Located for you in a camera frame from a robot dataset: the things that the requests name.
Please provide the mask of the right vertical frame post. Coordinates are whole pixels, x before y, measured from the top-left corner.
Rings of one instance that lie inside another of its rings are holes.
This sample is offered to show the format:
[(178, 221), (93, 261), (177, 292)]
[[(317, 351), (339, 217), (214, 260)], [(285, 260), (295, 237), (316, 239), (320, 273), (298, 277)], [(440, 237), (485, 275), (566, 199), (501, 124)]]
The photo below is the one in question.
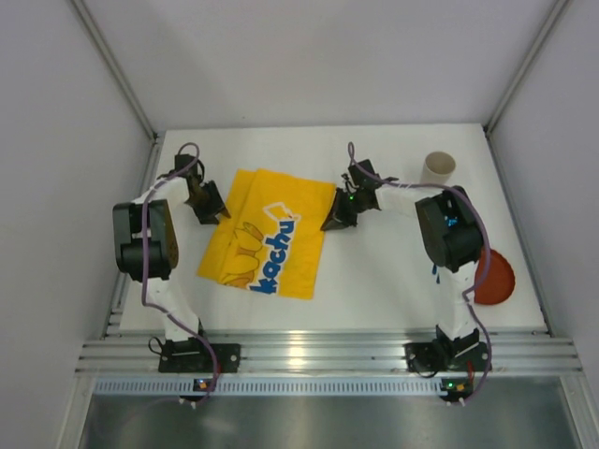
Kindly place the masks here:
[(545, 14), (543, 20), (540, 22), (540, 25), (537, 27), (533, 38), (527, 45), (523, 56), (517, 63), (513, 74), (509, 78), (509, 81), (502, 91), (496, 105), (492, 109), (489, 118), (483, 125), (483, 131), (486, 138), (492, 137), (493, 132), (516, 98), (517, 93), (523, 87), (526, 79), (532, 72), (534, 65), (540, 58), (552, 35), (555, 33), (560, 22), (562, 21), (562, 18), (565, 16), (572, 4), (572, 0), (555, 0), (551, 2), (548, 12)]

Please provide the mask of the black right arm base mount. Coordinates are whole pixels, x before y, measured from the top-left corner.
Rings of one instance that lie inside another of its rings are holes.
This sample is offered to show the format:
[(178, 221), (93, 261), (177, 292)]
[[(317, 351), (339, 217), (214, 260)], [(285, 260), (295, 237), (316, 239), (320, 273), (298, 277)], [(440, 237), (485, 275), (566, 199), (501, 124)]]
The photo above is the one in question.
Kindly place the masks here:
[(478, 328), (465, 337), (450, 339), (437, 326), (435, 338), (429, 342), (411, 342), (404, 346), (407, 368), (422, 377), (440, 372), (474, 372), (491, 370), (489, 347), (481, 340)]

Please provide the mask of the yellow Pikachu placemat cloth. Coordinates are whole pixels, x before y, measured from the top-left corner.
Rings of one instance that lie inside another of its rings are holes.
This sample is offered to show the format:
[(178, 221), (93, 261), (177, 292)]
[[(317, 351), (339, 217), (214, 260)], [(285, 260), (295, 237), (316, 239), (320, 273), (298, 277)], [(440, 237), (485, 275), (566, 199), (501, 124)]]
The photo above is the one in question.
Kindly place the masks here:
[(199, 277), (264, 295), (310, 300), (336, 186), (267, 169), (240, 169), (229, 216), (216, 227)]

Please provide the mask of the beige paper cup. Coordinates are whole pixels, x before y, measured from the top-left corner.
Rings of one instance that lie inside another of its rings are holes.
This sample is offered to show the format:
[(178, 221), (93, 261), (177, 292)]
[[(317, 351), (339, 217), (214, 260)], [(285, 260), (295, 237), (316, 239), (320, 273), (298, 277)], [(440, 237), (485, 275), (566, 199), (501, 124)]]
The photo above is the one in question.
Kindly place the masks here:
[(424, 159), (421, 183), (446, 184), (456, 169), (456, 161), (447, 152), (430, 152)]

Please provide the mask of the left vertical frame post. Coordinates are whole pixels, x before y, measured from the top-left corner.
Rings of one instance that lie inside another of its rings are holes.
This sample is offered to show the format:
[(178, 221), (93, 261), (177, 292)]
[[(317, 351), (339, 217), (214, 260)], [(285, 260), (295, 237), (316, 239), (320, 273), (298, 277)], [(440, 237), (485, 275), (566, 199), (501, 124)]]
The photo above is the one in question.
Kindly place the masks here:
[(97, 23), (91, 9), (89, 9), (86, 2), (82, 0), (67, 0), (66, 2), (72, 8), (84, 33), (90, 38), (104, 67), (110, 73), (111, 78), (124, 98), (125, 103), (133, 113), (144, 135), (150, 141), (155, 141), (157, 139), (157, 132), (154, 130), (147, 114), (143, 110), (138, 96), (134, 92), (127, 75), (124, 73), (121, 64), (116, 58), (116, 55)]

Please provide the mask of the red-brown round plate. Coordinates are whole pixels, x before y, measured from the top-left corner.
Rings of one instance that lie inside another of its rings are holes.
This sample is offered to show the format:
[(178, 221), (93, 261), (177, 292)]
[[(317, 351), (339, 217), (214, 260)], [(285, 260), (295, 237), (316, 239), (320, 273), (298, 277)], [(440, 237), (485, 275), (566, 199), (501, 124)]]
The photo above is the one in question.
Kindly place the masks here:
[(490, 250), (490, 267), (485, 280), (475, 290), (475, 304), (495, 306), (507, 301), (516, 287), (516, 276), (509, 262)]

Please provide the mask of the vertical frame post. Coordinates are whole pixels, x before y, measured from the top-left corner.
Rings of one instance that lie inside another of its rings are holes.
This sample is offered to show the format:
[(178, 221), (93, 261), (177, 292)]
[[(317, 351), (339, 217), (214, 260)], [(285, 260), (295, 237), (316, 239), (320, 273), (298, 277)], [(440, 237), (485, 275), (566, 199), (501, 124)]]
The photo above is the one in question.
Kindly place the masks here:
[(555, 33), (560, 22), (562, 21), (562, 18), (565, 16), (572, 4), (572, 0), (555, 0), (551, 2), (548, 12), (545, 14), (543, 20), (540, 22), (540, 25), (537, 27), (533, 38), (527, 45), (523, 56), (517, 63), (513, 74), (509, 78), (509, 81), (502, 91), (496, 105), (492, 109), (489, 118), (483, 125), (483, 131), (486, 138), (492, 137), (493, 132), (516, 98), (517, 93), (523, 87), (526, 79), (532, 72), (534, 65), (540, 58), (552, 35)]
[(72, 8), (84, 33), (90, 38), (104, 67), (110, 73), (111, 78), (124, 98), (125, 103), (133, 113), (144, 135), (150, 141), (155, 141), (157, 139), (157, 132), (154, 130), (147, 114), (143, 110), (138, 96), (134, 92), (127, 75), (124, 73), (121, 64), (116, 58), (116, 55), (97, 23), (91, 9), (89, 9), (86, 2), (82, 0), (67, 0), (66, 2)]

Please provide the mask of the aluminium frame rail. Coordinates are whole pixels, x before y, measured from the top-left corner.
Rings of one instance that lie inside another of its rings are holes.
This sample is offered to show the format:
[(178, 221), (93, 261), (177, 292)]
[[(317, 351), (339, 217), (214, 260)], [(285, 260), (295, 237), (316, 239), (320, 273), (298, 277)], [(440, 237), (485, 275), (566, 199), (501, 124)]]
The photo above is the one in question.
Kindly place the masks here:
[[(404, 345), (430, 340), (428, 333), (377, 332), (212, 332), (215, 343), (238, 343), (242, 374), (398, 374), (407, 371)], [(149, 374), (158, 357), (147, 333), (113, 333), (82, 345), (78, 374)], [(499, 332), (490, 336), (492, 375), (579, 374), (582, 364), (568, 338), (546, 333)]]

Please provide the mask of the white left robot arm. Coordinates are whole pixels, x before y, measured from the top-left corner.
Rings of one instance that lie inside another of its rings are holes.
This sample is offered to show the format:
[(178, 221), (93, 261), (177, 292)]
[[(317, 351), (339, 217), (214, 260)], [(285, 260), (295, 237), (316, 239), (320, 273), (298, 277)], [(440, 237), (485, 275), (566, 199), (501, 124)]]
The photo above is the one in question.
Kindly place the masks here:
[(112, 208), (117, 267), (140, 284), (141, 305), (162, 314), (166, 338), (173, 342), (198, 338), (203, 327), (175, 276), (180, 245), (172, 213), (187, 207), (202, 225), (230, 217), (216, 183), (204, 175), (196, 156), (179, 153), (174, 168), (144, 194)]

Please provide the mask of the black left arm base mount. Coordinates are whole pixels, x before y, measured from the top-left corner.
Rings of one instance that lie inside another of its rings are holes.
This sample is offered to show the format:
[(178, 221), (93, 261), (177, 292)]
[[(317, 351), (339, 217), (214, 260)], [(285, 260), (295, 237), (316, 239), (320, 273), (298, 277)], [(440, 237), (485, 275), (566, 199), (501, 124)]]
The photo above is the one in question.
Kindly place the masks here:
[(241, 362), (238, 343), (211, 343), (216, 357), (216, 367), (206, 346), (195, 338), (185, 341), (161, 341), (150, 337), (148, 349), (159, 357), (158, 371), (162, 373), (236, 373)]

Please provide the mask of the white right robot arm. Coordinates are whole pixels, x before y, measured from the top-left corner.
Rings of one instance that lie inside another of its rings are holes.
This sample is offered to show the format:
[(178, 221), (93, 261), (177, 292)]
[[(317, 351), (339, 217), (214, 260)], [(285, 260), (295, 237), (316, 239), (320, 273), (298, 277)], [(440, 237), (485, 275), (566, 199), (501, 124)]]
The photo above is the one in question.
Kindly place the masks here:
[(321, 229), (354, 227), (367, 210), (398, 212), (415, 219), (438, 284), (437, 328), (451, 341), (474, 334), (468, 295), (474, 290), (475, 272), (487, 242), (466, 191), (459, 185), (381, 178), (368, 159), (350, 164), (343, 179), (344, 187), (336, 189)]

